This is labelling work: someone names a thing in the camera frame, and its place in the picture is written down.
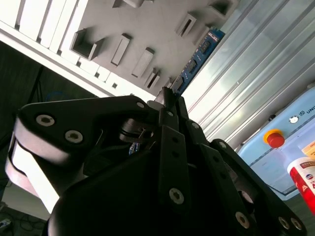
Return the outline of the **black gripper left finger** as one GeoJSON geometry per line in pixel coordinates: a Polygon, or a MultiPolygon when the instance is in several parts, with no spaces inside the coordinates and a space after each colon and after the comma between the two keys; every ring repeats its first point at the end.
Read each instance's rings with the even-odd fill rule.
{"type": "Polygon", "coordinates": [[[94,156],[171,133],[170,141],[184,147],[188,120],[184,99],[169,88],[149,103],[128,95],[28,104],[17,114],[5,170],[52,212],[94,156]]]}

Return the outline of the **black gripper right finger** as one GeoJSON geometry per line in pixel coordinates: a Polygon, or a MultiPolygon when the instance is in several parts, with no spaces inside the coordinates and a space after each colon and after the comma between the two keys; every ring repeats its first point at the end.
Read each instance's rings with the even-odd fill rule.
{"type": "Polygon", "coordinates": [[[223,140],[208,142],[188,118],[185,101],[176,101],[180,130],[187,138],[201,209],[218,236],[305,236],[297,215],[223,140]]]}

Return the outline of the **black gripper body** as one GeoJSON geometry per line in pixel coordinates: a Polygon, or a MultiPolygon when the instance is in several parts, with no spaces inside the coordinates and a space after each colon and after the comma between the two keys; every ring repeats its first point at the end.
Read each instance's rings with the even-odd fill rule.
{"type": "Polygon", "coordinates": [[[236,236],[238,223],[205,164],[145,151],[70,187],[47,234],[236,236]]]}

